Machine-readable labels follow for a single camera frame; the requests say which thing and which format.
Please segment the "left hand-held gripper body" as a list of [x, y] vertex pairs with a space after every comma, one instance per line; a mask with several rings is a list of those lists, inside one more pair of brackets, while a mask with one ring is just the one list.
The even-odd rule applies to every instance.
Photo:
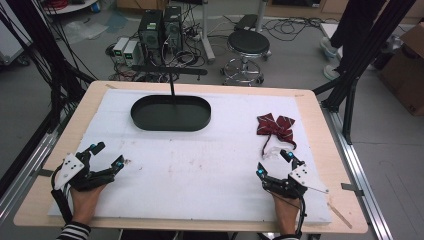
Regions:
[[53, 189], [60, 190], [70, 184], [77, 191], [89, 191], [108, 184], [115, 180], [112, 168], [99, 172], [90, 170], [90, 159], [93, 153], [90, 150], [68, 153], [60, 165], [58, 175], [53, 178]]

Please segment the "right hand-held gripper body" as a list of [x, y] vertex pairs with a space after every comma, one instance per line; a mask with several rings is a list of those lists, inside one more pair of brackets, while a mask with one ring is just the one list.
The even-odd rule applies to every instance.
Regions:
[[263, 189], [284, 198], [302, 198], [308, 189], [313, 189], [324, 194], [329, 193], [327, 186], [321, 181], [318, 174], [311, 170], [303, 161], [290, 162], [291, 171], [284, 179], [269, 176], [263, 170]]

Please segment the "red striped bow tie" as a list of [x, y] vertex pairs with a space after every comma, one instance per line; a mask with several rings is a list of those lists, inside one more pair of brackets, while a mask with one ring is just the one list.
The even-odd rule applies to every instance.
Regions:
[[261, 153], [265, 155], [266, 146], [272, 136], [276, 136], [280, 142], [289, 143], [293, 149], [297, 148], [297, 143], [294, 141], [292, 126], [295, 120], [286, 116], [278, 116], [274, 118], [271, 113], [258, 116], [258, 127], [256, 130], [257, 135], [267, 136]]

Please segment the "black stand with oval tray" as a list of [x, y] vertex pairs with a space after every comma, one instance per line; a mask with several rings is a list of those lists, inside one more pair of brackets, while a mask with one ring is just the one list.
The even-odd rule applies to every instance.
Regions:
[[205, 69], [164, 66], [134, 66], [134, 70], [169, 75], [170, 95], [147, 95], [131, 107], [130, 115], [136, 127], [146, 131], [194, 132], [211, 120], [211, 105], [198, 96], [176, 95], [173, 74], [206, 75]]

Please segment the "black tape piece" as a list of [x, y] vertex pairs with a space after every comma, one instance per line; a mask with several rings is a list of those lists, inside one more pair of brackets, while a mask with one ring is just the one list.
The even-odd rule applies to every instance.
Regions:
[[364, 195], [364, 191], [363, 190], [361, 190], [361, 189], [359, 189], [356, 185], [354, 185], [354, 184], [347, 184], [347, 183], [342, 183], [341, 184], [341, 188], [343, 189], [343, 190], [347, 190], [347, 191], [352, 191], [352, 192], [354, 192], [355, 193], [355, 195], [357, 196], [357, 197], [361, 197], [361, 196], [363, 196]]

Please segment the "tan tape strip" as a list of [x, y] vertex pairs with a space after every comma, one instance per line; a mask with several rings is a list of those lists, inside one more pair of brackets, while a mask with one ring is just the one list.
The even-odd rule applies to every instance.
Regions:
[[328, 207], [331, 209], [331, 211], [349, 228], [352, 229], [352, 224], [344, 217], [344, 215], [332, 204], [327, 203]]

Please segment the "white foam mat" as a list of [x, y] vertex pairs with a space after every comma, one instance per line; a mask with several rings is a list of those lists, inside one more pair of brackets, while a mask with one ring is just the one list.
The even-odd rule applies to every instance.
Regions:
[[203, 94], [212, 108], [209, 124], [195, 132], [145, 131], [130, 117], [142, 90], [108, 90], [79, 144], [102, 142], [90, 160], [103, 170], [118, 157], [124, 168], [101, 194], [96, 214], [121, 219], [271, 222], [274, 203], [256, 169], [276, 178], [292, 167], [279, 154], [284, 143], [257, 134], [258, 117], [294, 119], [295, 156], [303, 161], [307, 182], [306, 220], [331, 222], [325, 195], [295, 98], [243, 94]]

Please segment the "white power supply unit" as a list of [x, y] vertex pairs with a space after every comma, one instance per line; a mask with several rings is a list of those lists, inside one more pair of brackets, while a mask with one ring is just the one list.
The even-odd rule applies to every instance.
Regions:
[[128, 41], [129, 41], [128, 37], [121, 37], [117, 41], [115, 46], [113, 47], [113, 54], [114, 54], [114, 57], [115, 57], [115, 61], [119, 64], [125, 63], [125, 57], [124, 57], [123, 52], [126, 48]]
[[126, 48], [124, 50], [124, 58], [126, 65], [128, 67], [131, 67], [133, 65], [137, 65], [139, 62], [139, 48], [138, 48], [138, 42], [135, 40], [130, 40]]

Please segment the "clear plastic sheet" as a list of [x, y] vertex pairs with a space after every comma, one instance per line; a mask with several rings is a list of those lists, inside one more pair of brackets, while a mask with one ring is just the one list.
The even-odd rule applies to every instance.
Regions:
[[99, 23], [84, 23], [82, 21], [74, 21], [65, 25], [64, 32], [68, 43], [74, 44], [83, 40], [96, 39], [107, 29], [107, 26]]

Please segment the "black round stool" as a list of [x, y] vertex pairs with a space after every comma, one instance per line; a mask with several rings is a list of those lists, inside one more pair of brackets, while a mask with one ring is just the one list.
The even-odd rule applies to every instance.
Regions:
[[228, 85], [231, 82], [245, 83], [248, 86], [253, 83], [262, 84], [264, 74], [255, 60], [258, 58], [268, 60], [269, 40], [255, 31], [237, 30], [228, 36], [227, 47], [236, 54], [236, 57], [231, 58], [220, 69], [220, 73], [225, 77], [223, 84]]

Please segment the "black computer tower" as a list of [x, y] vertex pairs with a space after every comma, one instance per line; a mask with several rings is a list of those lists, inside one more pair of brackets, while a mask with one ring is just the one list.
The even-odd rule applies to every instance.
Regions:
[[150, 50], [159, 50], [164, 42], [163, 11], [147, 9], [139, 24], [138, 35], [145, 57]]
[[180, 6], [167, 6], [164, 11], [165, 35], [168, 46], [174, 51], [183, 49], [181, 14]]

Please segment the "white cabinet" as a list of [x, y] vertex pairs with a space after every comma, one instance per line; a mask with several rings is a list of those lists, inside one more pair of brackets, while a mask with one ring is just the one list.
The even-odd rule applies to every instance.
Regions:
[[[13, 13], [8, 16], [12, 20], [13, 29], [16, 31], [20, 39], [27, 45], [32, 44], [32, 39], [23, 28], [17, 17]], [[7, 29], [0, 20], [0, 65], [10, 65], [24, 51], [16, 37]]]

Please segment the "black box on floor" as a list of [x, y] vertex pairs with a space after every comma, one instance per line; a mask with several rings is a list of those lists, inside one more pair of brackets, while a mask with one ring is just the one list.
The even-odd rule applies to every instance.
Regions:
[[244, 15], [234, 26], [234, 30], [255, 31], [258, 17], [255, 14]]

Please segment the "white round table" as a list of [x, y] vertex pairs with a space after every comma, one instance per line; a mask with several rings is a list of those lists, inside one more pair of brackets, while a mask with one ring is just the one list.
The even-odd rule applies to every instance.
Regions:
[[61, 9], [44, 7], [43, 10], [49, 15], [65, 14], [88, 8], [97, 2], [98, 0], [84, 0], [83, 4], [68, 4]]

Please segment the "grey desk leg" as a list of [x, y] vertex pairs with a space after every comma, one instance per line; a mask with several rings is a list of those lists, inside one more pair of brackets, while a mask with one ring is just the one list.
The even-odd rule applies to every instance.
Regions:
[[200, 34], [204, 52], [206, 54], [206, 62], [213, 64], [215, 62], [215, 54], [208, 38], [208, 0], [202, 2], [202, 32]]
[[257, 12], [257, 21], [255, 26], [255, 31], [260, 33], [262, 31], [263, 18], [265, 15], [265, 10], [268, 0], [259, 0], [258, 12]]

